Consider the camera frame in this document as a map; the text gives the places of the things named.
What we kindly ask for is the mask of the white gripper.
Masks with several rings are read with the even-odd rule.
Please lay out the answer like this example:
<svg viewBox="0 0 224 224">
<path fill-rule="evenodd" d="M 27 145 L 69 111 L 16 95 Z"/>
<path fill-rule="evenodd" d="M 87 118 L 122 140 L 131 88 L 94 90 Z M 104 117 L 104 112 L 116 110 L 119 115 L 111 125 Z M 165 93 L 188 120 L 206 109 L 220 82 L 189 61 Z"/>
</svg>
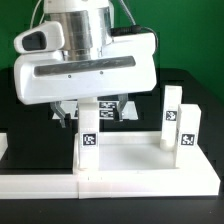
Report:
<svg viewBox="0 0 224 224">
<path fill-rule="evenodd" d="M 143 33 L 115 37 L 95 60 L 64 61 L 59 50 L 21 55 L 14 64 L 17 97 L 26 105 L 51 102 L 61 126 L 68 128 L 71 115 L 60 101 L 120 94 L 114 120 L 121 122 L 127 93 L 156 85 L 154 52 L 154 35 Z"/>
</svg>

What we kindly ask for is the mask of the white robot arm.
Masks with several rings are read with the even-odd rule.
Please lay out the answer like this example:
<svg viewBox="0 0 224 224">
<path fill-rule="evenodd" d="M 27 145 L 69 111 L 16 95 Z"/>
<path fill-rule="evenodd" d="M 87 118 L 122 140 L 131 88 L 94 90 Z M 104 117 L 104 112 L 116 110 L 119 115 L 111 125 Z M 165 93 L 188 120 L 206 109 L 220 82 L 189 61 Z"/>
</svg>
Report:
<svg viewBox="0 0 224 224">
<path fill-rule="evenodd" d="M 115 28 L 110 0 L 44 0 L 45 21 L 14 39 L 18 99 L 49 103 L 61 119 L 65 100 L 116 95 L 123 119 L 130 93 L 156 85 L 156 33 L 139 25 Z"/>
</svg>

